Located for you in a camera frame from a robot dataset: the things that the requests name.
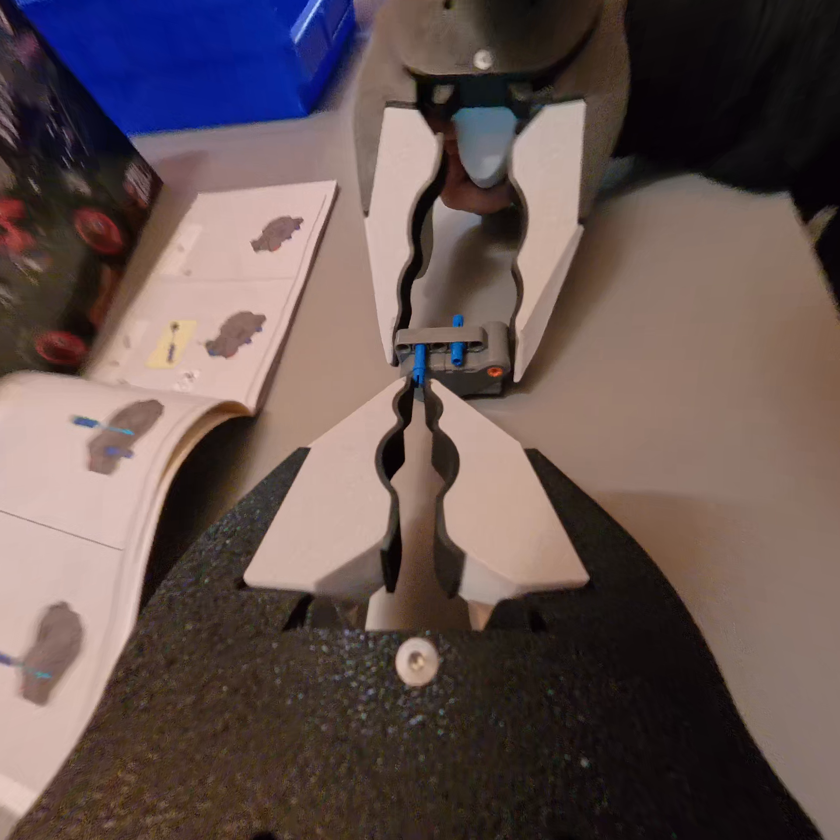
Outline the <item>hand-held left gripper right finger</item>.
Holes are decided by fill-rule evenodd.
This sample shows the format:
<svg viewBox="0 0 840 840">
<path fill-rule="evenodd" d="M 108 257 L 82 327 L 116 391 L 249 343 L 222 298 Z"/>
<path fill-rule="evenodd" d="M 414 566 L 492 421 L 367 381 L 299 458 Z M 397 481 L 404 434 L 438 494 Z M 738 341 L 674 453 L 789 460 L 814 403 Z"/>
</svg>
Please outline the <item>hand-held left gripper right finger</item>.
<svg viewBox="0 0 840 840">
<path fill-rule="evenodd" d="M 424 387 L 435 500 L 434 568 L 472 627 L 525 595 L 580 589 L 590 575 L 526 450 L 441 382 Z"/>
</svg>

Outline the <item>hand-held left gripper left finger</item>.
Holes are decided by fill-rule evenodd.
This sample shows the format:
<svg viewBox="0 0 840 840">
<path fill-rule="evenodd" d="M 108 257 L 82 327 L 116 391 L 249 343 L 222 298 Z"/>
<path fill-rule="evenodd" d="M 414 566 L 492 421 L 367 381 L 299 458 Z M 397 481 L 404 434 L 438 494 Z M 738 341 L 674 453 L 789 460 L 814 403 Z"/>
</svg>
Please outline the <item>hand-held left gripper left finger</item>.
<svg viewBox="0 0 840 840">
<path fill-rule="evenodd" d="M 308 447 L 244 573 L 252 588 L 336 599 L 393 593 L 402 561 L 398 497 L 403 382 L 396 380 Z"/>
</svg>

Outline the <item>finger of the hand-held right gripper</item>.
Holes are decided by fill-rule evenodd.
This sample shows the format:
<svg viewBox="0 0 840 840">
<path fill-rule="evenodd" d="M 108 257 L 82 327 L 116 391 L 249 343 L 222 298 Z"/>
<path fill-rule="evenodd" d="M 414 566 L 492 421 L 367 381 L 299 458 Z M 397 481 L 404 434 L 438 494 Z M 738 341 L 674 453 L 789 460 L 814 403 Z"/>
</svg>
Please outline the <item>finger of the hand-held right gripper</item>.
<svg viewBox="0 0 840 840">
<path fill-rule="evenodd" d="M 396 335 L 412 317 L 411 292 L 424 265 L 423 230 L 441 193 L 445 141 L 421 110 L 385 106 L 364 231 L 385 360 L 398 366 Z"/>
<path fill-rule="evenodd" d="M 544 106 L 511 147 L 508 175 L 523 209 L 514 260 L 518 303 L 513 319 L 513 381 L 520 383 L 543 339 L 581 241 L 581 171 L 585 102 Z"/>
</svg>

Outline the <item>grey toy beam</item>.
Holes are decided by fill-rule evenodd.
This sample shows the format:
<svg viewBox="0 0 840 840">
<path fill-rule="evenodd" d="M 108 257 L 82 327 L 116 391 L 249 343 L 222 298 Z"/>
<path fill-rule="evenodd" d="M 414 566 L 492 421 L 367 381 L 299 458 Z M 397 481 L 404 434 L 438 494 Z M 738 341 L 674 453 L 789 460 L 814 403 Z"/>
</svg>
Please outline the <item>grey toy beam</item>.
<svg viewBox="0 0 840 840">
<path fill-rule="evenodd" d="M 461 329 L 448 327 L 425 327 L 402 329 L 395 333 L 394 349 L 406 353 L 417 343 L 428 345 L 450 345 L 453 341 L 464 341 L 468 352 L 483 351 L 497 346 L 508 346 L 508 325 L 501 321 L 465 325 Z"/>
</svg>

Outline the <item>dark grey toy motor block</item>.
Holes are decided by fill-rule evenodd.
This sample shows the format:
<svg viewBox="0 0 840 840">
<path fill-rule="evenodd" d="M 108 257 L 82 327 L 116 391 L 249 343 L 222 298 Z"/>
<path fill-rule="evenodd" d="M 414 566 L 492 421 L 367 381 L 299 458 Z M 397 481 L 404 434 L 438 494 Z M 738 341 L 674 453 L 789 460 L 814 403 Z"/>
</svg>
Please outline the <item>dark grey toy motor block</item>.
<svg viewBox="0 0 840 840">
<path fill-rule="evenodd" d="M 428 380 L 443 383 L 457 396 L 498 396 L 511 371 L 510 342 L 478 352 L 468 352 L 465 363 L 456 369 L 450 361 L 450 345 L 427 344 Z"/>
</svg>

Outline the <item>blue plastic storage bin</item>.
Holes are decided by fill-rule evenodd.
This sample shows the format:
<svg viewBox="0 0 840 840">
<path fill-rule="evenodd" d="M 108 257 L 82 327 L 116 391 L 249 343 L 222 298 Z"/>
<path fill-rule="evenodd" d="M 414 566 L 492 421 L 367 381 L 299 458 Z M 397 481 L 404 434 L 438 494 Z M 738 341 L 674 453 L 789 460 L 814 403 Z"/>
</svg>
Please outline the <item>blue plastic storage bin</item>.
<svg viewBox="0 0 840 840">
<path fill-rule="evenodd" d="M 16 5 L 126 134 L 306 118 L 356 29 L 352 1 Z"/>
</svg>

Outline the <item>person's right hand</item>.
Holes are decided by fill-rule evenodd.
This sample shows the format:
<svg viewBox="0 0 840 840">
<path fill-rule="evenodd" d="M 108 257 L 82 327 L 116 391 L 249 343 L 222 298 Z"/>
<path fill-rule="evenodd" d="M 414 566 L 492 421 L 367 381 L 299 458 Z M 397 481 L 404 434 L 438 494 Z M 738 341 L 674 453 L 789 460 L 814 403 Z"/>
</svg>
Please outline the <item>person's right hand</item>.
<svg viewBox="0 0 840 840">
<path fill-rule="evenodd" d="M 439 194 L 448 208 L 468 214 L 492 215 L 514 206 L 518 197 L 509 181 L 494 186 L 478 186 L 456 154 L 449 154 L 444 185 Z"/>
</svg>

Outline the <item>open instruction booklet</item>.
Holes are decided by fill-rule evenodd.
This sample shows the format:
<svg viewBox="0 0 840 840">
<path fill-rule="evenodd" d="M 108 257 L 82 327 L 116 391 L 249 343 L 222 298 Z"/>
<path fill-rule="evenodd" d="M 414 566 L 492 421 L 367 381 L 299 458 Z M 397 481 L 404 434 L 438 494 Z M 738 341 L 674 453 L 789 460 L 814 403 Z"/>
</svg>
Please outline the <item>open instruction booklet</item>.
<svg viewBox="0 0 840 840">
<path fill-rule="evenodd" d="M 337 191 L 198 194 L 88 373 L 2 379 L 2 838 L 102 697 L 183 461 L 264 402 Z"/>
</svg>

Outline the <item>dark toy truck box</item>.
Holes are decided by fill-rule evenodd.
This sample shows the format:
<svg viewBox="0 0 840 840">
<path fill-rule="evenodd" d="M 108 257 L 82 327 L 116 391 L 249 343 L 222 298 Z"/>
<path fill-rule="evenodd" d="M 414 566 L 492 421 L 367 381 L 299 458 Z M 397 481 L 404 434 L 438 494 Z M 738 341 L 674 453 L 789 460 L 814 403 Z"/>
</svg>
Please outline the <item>dark toy truck box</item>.
<svg viewBox="0 0 840 840">
<path fill-rule="evenodd" d="M 84 365 L 161 187 L 23 11 L 2 2 L 2 376 Z"/>
</svg>

